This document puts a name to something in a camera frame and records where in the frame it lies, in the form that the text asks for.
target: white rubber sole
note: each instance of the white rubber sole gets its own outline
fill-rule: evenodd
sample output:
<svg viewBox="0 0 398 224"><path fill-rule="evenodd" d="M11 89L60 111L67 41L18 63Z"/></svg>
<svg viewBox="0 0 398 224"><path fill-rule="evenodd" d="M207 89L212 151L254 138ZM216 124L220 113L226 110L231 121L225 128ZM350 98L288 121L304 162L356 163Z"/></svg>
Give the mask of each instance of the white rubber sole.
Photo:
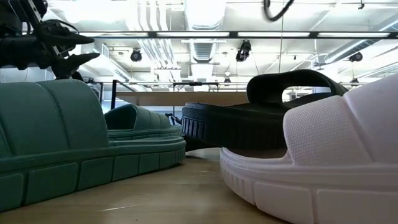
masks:
<svg viewBox="0 0 398 224"><path fill-rule="evenodd" d="M221 175L240 197L294 224L398 223L398 166L300 167L223 149Z"/></svg>

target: teal slide sandal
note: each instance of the teal slide sandal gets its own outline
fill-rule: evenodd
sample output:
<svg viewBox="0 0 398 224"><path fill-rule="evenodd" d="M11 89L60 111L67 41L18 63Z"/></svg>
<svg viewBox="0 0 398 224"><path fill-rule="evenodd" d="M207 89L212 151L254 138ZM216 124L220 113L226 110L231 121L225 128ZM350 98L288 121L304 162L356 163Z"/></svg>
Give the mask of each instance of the teal slide sandal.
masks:
<svg viewBox="0 0 398 224"><path fill-rule="evenodd" d="M183 136L181 125L171 125L166 115L136 105L123 105L105 114L110 140Z"/></svg>
<svg viewBox="0 0 398 224"><path fill-rule="evenodd" d="M101 105L83 82L0 84L0 212L165 169L181 137L109 141Z"/></svg>

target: cable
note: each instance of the cable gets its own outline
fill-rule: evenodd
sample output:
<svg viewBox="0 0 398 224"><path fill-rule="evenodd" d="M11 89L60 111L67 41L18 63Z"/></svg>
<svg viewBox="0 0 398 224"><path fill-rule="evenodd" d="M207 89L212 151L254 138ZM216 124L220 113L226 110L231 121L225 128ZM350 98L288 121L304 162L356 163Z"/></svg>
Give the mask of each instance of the cable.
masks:
<svg viewBox="0 0 398 224"><path fill-rule="evenodd" d="M58 20L58 19L48 19L48 20L46 20L46 21L58 21L59 23L65 25L65 26L68 26L68 27L70 27L70 28L72 28L72 29L74 29L74 30L77 32L77 34L80 34L79 30L78 30L75 26L73 26L73 25L71 25L71 24L69 24L69 23L67 23L67 22L63 22L63 21L60 21L60 20Z"/></svg>
<svg viewBox="0 0 398 224"><path fill-rule="evenodd" d="M32 31L32 27L30 26L30 22L26 22L27 25L27 32L26 34L30 34L30 32Z"/></svg>
<svg viewBox="0 0 398 224"><path fill-rule="evenodd" d="M266 19L271 22L278 21L280 18L284 16L289 7L293 4L294 0L289 0L285 7L274 17L272 17L271 12L269 11L269 6L271 5L271 0L264 0L264 14L266 15Z"/></svg>
<svg viewBox="0 0 398 224"><path fill-rule="evenodd" d="M284 32L284 22L285 19L282 17L282 27L280 28L280 31L283 33ZM279 68L278 68L278 73L280 73L280 67L282 66L282 46L284 44L284 37L283 35L280 37L280 49L279 49Z"/></svg>

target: black slide sandal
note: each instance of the black slide sandal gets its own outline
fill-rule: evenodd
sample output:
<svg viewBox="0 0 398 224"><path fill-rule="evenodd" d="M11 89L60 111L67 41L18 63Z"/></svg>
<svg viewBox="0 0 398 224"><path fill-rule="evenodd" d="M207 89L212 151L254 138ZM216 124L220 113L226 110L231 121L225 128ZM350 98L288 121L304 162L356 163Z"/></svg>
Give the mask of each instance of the black slide sandal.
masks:
<svg viewBox="0 0 398 224"><path fill-rule="evenodd" d="M329 87L330 93L283 103L282 93L291 86ZM313 70L258 75L248 83L249 103L226 107L187 103L182 110L183 132L191 142L214 147L282 149L286 147L282 122L289 109L346 92L345 87Z"/></svg>

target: teal rubber sole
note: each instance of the teal rubber sole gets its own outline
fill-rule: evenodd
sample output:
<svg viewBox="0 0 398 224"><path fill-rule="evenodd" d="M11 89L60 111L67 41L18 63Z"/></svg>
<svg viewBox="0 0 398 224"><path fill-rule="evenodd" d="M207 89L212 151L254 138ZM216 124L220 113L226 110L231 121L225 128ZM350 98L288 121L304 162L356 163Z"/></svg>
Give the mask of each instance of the teal rubber sole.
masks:
<svg viewBox="0 0 398 224"><path fill-rule="evenodd" d="M0 212L166 169L185 158L182 138L111 142L109 149L0 160Z"/></svg>
<svg viewBox="0 0 398 224"><path fill-rule="evenodd" d="M108 130L109 140L136 140L145 138L159 138L159 137L171 137L171 136L183 136L182 126L175 125L170 128L164 129L149 129L143 131L135 130Z"/></svg>

